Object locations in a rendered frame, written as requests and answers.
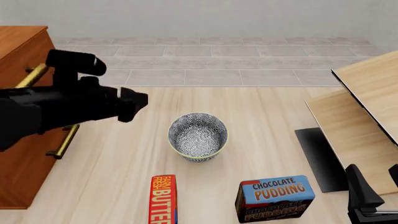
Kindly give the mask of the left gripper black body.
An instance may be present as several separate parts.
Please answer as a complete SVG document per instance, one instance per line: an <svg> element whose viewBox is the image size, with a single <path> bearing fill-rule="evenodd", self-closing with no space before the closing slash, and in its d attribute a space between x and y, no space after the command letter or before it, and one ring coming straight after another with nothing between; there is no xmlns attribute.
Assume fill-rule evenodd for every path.
<svg viewBox="0 0 398 224"><path fill-rule="evenodd" d="M121 99L118 96L118 89L108 86L99 86L101 93L101 106L99 106L98 119L108 119L112 117L120 117Z"/></svg>

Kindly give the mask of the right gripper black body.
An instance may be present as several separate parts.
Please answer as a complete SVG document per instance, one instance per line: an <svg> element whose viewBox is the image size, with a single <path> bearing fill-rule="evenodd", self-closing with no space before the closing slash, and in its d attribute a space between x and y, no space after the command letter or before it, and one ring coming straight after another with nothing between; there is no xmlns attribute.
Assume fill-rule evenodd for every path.
<svg viewBox="0 0 398 224"><path fill-rule="evenodd" d="M348 207L351 224L398 224L398 210Z"/></svg>

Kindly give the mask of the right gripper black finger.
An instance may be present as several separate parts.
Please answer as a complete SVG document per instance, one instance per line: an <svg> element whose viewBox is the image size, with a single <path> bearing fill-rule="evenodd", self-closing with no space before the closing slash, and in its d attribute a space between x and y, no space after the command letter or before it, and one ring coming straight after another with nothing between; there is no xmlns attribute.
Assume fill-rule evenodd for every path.
<svg viewBox="0 0 398 224"><path fill-rule="evenodd" d="M398 164L395 164L389 168L389 174L398 187Z"/></svg>
<svg viewBox="0 0 398 224"><path fill-rule="evenodd" d="M350 164L345 172L349 188L348 210L377 208L385 203L367 183L355 164Z"/></svg>

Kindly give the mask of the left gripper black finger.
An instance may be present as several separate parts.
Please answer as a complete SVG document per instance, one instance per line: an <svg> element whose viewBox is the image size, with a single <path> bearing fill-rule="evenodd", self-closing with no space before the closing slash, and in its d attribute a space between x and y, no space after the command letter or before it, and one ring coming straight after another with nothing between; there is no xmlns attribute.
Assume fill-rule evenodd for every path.
<svg viewBox="0 0 398 224"><path fill-rule="evenodd" d="M128 123L136 115L136 104L134 102L121 102L118 105L118 121Z"/></svg>
<svg viewBox="0 0 398 224"><path fill-rule="evenodd" d="M139 93L125 87L121 88L120 97L123 106L130 110L141 110L148 105L148 94Z"/></svg>

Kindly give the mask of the black patterned bowl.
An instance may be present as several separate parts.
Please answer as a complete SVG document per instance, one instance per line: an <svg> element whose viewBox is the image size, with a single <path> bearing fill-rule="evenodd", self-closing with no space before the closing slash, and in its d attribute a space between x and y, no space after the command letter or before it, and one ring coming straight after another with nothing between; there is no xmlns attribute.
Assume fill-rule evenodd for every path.
<svg viewBox="0 0 398 224"><path fill-rule="evenodd" d="M178 117L167 132L174 151L190 162L215 158L228 141L225 124L208 113L188 113Z"/></svg>

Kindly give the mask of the wooden cabinet drawer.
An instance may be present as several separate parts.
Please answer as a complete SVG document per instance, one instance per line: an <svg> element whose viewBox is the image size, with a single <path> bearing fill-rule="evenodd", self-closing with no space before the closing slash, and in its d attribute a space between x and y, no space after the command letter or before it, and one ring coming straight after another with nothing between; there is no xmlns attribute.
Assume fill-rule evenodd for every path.
<svg viewBox="0 0 398 224"><path fill-rule="evenodd" d="M55 151L68 131L57 128L45 134L22 138L6 152L0 152L0 210L27 209L52 170Z"/></svg>
<svg viewBox="0 0 398 224"><path fill-rule="evenodd" d="M0 59L0 89L16 87L28 76L25 69L45 63L49 50L53 48L48 33L43 32Z"/></svg>

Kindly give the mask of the red-brown wooden cabinet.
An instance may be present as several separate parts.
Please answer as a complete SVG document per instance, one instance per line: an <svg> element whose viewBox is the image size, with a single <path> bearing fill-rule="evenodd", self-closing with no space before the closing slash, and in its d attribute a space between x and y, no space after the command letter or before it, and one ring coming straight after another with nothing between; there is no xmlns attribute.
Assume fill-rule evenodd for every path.
<svg viewBox="0 0 398 224"><path fill-rule="evenodd" d="M0 26L0 89L14 88L27 68L45 63L53 42L45 26ZM0 209L27 209L56 160L47 152L65 152L78 126L22 138L0 152Z"/></svg>

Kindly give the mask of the pale wooden shelf unit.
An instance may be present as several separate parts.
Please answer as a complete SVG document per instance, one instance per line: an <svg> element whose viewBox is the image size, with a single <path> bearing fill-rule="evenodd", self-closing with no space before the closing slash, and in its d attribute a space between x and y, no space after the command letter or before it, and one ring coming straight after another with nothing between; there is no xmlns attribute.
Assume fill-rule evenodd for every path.
<svg viewBox="0 0 398 224"><path fill-rule="evenodd" d="M344 87L306 100L342 168L355 164L379 195L398 194L398 50L332 70Z"/></svg>

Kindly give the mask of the blue chocolate pudding box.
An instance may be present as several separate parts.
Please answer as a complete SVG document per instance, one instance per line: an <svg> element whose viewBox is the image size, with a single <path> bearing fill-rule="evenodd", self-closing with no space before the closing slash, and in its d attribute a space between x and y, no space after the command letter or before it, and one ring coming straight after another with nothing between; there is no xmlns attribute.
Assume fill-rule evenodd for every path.
<svg viewBox="0 0 398 224"><path fill-rule="evenodd" d="M240 223L300 218L315 199L304 175L240 182L235 200Z"/></svg>

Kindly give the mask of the red butter box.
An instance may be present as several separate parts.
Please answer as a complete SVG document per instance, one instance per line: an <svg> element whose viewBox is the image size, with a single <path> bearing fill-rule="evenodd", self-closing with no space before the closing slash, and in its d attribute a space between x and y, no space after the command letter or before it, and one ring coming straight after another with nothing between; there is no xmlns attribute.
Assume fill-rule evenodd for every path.
<svg viewBox="0 0 398 224"><path fill-rule="evenodd" d="M148 224L178 224L177 181L175 175L152 177Z"/></svg>

